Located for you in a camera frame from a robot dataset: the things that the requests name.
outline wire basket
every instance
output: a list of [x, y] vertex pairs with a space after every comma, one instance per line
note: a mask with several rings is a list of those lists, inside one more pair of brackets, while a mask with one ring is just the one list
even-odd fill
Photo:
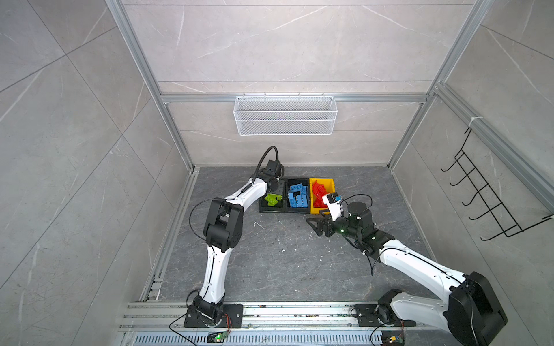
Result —
[[330, 135], [337, 117], [332, 96], [239, 96], [233, 109], [241, 136]]

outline black wire rack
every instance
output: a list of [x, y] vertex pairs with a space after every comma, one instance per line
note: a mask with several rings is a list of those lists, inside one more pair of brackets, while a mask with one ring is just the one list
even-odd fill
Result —
[[[500, 233], [490, 237], [490, 238], [487, 238], [487, 239], [484, 239], [483, 237], [480, 237], [482, 241], [488, 241], [488, 240], [491, 240], [491, 239], [494, 239], [496, 237], [498, 237], [499, 235], [501, 234], [504, 234], [506, 237], [512, 237], [516, 234], [519, 234], [521, 232], [524, 232], [530, 228], [533, 228], [537, 225], [540, 225], [548, 220], [551, 220], [552, 216], [554, 216], [554, 214], [550, 214], [548, 216], [545, 216], [544, 218], [541, 219], [541, 221], [529, 226], [529, 227], [526, 227], [526, 228], [522, 228], [521, 225], [517, 222], [517, 220], [514, 218], [514, 216], [512, 215], [512, 213], [509, 211], [509, 209], [506, 207], [506, 205], [504, 204], [504, 202], [502, 202], [502, 200], [500, 199], [500, 197], [498, 197], [498, 195], [496, 194], [496, 192], [493, 190], [492, 186], [489, 184], [489, 182], [485, 179], [485, 177], [481, 174], [481, 172], [479, 171], [479, 169], [473, 164], [473, 161], [471, 161], [471, 159], [469, 158], [469, 156], [465, 153], [464, 151], [464, 146], [465, 146], [465, 143], [468, 141], [468, 138], [469, 138], [469, 135], [471, 134], [471, 128], [468, 128], [467, 130], [465, 130], [464, 134], [468, 134], [466, 137], [465, 137], [465, 141], [464, 141], [464, 144], [461, 145], [461, 149], [460, 151], [458, 151], [456, 153], [456, 155], [454, 155], [454, 163], [448, 167], [448, 169], [440, 169], [441, 171], [443, 172], [447, 172], [449, 171], [452, 167], [454, 167], [454, 165], [458, 164], [458, 166], [462, 169], [462, 171], [464, 172], [464, 177], [458, 181], [457, 183], [453, 184], [453, 183], [450, 183], [451, 186], [456, 186], [458, 185], [459, 183], [461, 183], [463, 180], [465, 180], [466, 178], [469, 180], [469, 182], [473, 185], [473, 187], [475, 188], [475, 194], [473, 195], [473, 197], [471, 198], [471, 201], [469, 201], [469, 203], [465, 204], [462, 202], [463, 205], [465, 206], [468, 206], [470, 205], [477, 196], [479, 196], [481, 198], [481, 200], [483, 201], [483, 203], [485, 204], [485, 206], [487, 207], [487, 211], [482, 213], [481, 215], [477, 216], [476, 218], [471, 218], [471, 217], [468, 217], [470, 220], [477, 220], [477, 219], [480, 219], [482, 218], [483, 216], [485, 216], [486, 214], [490, 213], [494, 220], [496, 221], [496, 223], [498, 224], [498, 227], [500, 227], [500, 229], [502, 230]], [[467, 171], [461, 164], [460, 164], [460, 159], [462, 157], [465, 157], [471, 164], [471, 169], [469, 169], [469, 171]], [[473, 171], [476, 171], [477, 173], [479, 173], [479, 175], [481, 176], [481, 178], [483, 179], [483, 181], [485, 182], [485, 185], [478, 188], [477, 185], [475, 184], [475, 182], [471, 179], [471, 177], [469, 176], [469, 174]], [[494, 206], [490, 206], [489, 203], [486, 202], [485, 198], [483, 197], [483, 195], [481, 194], [481, 192], [484, 192], [486, 191], [485, 188], [489, 188], [490, 191], [492, 191], [492, 193], [494, 194], [494, 196], [497, 198], [497, 200], [499, 201], [498, 204], [494, 205]], [[493, 213], [493, 210], [498, 208], [498, 207], [502, 207], [504, 208], [507, 213], [509, 214], [509, 216], [512, 218], [512, 220], [514, 221], [515, 225], [513, 225], [512, 227], [509, 227], [507, 229], [504, 229], [504, 227], [500, 224], [500, 222], [498, 221], [498, 218], [496, 217], [496, 215]], [[512, 233], [512, 234], [508, 234], [506, 232], [508, 232], [509, 230], [513, 229], [513, 228], [518, 228], [519, 230]]]

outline white zip tie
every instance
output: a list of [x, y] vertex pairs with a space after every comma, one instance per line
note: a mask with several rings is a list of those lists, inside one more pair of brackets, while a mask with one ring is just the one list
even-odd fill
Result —
[[471, 123], [475, 120], [475, 119], [482, 119], [483, 117], [471, 117], [471, 120], [469, 121], [469, 124], [468, 124], [468, 127], [471, 127]]

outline blue building block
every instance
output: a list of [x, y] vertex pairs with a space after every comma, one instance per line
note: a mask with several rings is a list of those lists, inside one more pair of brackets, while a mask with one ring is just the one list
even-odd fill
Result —
[[289, 186], [289, 191], [290, 192], [298, 192], [298, 191], [302, 191], [302, 184], [296, 184], [296, 185], [291, 185]]
[[307, 208], [308, 207], [307, 196], [304, 196], [304, 195], [296, 196], [296, 205], [300, 208]]
[[296, 199], [292, 192], [289, 192], [289, 204], [291, 208], [296, 208]]

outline gray tile wall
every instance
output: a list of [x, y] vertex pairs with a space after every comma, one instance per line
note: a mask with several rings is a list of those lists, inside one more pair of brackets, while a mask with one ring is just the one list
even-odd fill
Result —
[[128, 0], [162, 92], [427, 92], [471, 0]]
[[497, 0], [448, 85], [554, 180], [554, 2]]
[[233, 103], [228, 102], [174, 103], [170, 110], [195, 164], [256, 165], [263, 150], [275, 145], [287, 165], [383, 166], [418, 106], [340, 102], [334, 132], [328, 136], [239, 136]]
[[187, 171], [103, 0], [0, 13], [0, 344], [106, 345]]
[[[551, 344], [554, 290], [550, 283], [554, 280], [551, 267], [554, 255], [550, 243], [554, 221], [513, 237], [480, 240], [497, 234], [500, 228], [490, 214], [479, 220], [469, 219], [486, 209], [479, 197], [469, 206], [462, 204], [470, 202], [475, 194], [469, 180], [455, 187], [449, 184], [464, 176], [459, 167], [441, 171], [454, 162], [466, 129], [445, 104], [437, 101], [394, 173], [439, 262], [465, 272], [480, 272], [493, 283], [509, 319], [497, 344]], [[548, 215], [546, 208], [473, 133], [464, 151], [523, 227]], [[462, 162], [466, 170], [468, 164]], [[470, 176], [479, 188], [485, 184], [478, 173]], [[485, 199], [489, 205], [498, 203], [492, 193], [486, 193]], [[502, 207], [495, 210], [495, 216], [505, 228], [514, 224]]]

